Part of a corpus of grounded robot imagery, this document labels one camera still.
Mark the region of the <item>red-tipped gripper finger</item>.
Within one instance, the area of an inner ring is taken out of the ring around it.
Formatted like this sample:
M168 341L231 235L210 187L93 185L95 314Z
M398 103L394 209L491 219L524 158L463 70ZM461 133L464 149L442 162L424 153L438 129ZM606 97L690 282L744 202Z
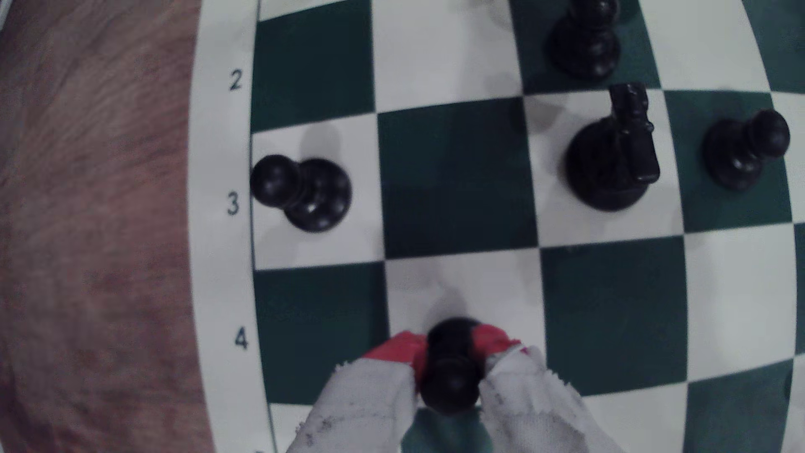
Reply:
M397 452L417 409L425 335L401 332L340 366L288 452Z
M475 326L471 338L485 369L480 419L494 452L623 452L538 346L489 324Z

